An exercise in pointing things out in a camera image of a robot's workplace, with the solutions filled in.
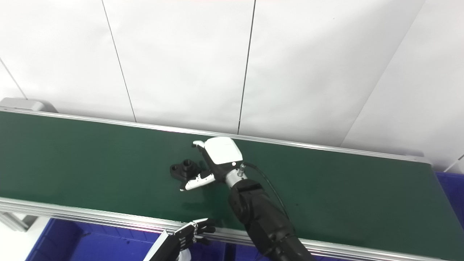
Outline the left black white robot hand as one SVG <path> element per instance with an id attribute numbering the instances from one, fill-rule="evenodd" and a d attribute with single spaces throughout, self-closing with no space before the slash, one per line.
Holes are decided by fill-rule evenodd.
<path id="1" fill-rule="evenodd" d="M 177 261 L 180 253 L 195 243 L 210 245 L 211 241 L 202 235 L 215 231 L 215 220 L 212 218 L 193 220 L 172 234 L 164 230 L 149 249 L 144 261 Z"/>

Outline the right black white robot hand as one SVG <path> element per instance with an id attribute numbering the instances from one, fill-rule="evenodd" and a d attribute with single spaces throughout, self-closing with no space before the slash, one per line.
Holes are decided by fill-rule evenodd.
<path id="1" fill-rule="evenodd" d="M 247 178 L 242 169 L 242 153 L 230 137 L 196 140 L 192 142 L 192 147 L 199 150 L 209 168 L 182 182 L 180 191 L 196 189 L 213 182 L 224 183 L 232 188 L 237 182 Z"/>

